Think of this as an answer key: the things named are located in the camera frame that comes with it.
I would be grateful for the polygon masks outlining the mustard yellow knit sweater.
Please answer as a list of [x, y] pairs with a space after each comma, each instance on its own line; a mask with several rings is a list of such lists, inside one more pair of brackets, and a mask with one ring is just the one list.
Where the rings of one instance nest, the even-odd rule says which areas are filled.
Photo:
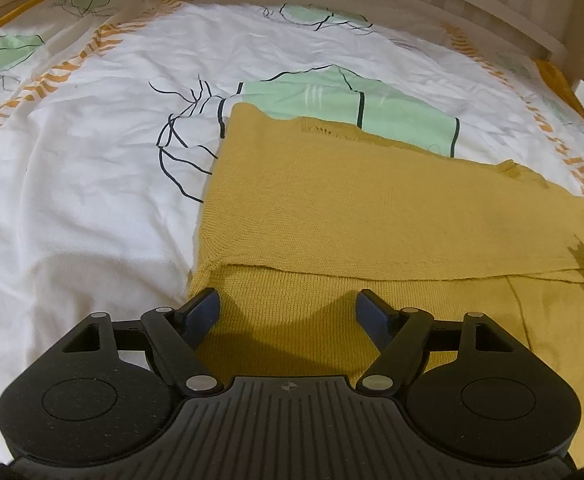
[[219, 378], [359, 378], [369, 288], [443, 320], [483, 312], [576, 391], [584, 466], [584, 200], [515, 162], [438, 156], [342, 122], [232, 110], [189, 291], [219, 292]]

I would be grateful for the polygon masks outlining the yellow fitted bed sheet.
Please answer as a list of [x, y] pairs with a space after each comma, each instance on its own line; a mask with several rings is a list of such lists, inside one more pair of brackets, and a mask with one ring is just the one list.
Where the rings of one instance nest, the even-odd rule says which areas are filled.
[[584, 119], [584, 107], [580, 104], [560, 68], [540, 58], [534, 58], [534, 63], [546, 86]]

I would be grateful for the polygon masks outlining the white leaf-print duvet cover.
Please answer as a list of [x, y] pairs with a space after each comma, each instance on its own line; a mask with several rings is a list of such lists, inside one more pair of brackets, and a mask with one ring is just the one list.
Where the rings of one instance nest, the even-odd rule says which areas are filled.
[[0, 28], [0, 394], [88, 314], [194, 295], [239, 104], [584, 200], [584, 119], [534, 60], [393, 0], [48, 0]]

